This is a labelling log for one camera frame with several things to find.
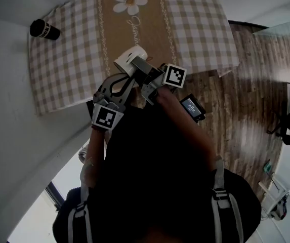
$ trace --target table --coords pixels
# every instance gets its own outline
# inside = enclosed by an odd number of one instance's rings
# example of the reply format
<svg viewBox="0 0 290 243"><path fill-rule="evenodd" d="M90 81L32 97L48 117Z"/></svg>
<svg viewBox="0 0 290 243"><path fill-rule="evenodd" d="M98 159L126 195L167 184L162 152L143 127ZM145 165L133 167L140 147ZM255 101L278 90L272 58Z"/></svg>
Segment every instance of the table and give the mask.
<svg viewBox="0 0 290 243"><path fill-rule="evenodd" d="M217 69L223 75L239 64L219 0L71 0L44 20L61 35L29 37L38 115L91 100L118 72L113 61L135 45L153 66L173 63L188 74Z"/></svg>

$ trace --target black tumbler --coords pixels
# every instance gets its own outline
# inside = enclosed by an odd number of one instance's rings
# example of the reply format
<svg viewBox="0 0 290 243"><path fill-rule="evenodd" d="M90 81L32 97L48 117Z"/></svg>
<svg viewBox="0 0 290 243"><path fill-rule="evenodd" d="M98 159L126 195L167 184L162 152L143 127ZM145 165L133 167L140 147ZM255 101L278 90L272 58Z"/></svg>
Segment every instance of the black tumbler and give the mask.
<svg viewBox="0 0 290 243"><path fill-rule="evenodd" d="M30 35L34 37L48 38L56 40L60 35L60 30L51 26L42 19L33 21L30 26Z"/></svg>

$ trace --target small display screen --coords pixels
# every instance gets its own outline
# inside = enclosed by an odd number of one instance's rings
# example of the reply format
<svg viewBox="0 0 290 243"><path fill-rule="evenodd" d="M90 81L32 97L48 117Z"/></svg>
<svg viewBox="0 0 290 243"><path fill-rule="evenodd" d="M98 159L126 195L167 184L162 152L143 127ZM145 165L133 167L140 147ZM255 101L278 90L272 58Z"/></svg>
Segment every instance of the small display screen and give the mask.
<svg viewBox="0 0 290 243"><path fill-rule="evenodd" d="M199 109L195 106L190 98L186 99L184 102L182 102L182 104L192 117L197 117L201 114Z"/></svg>

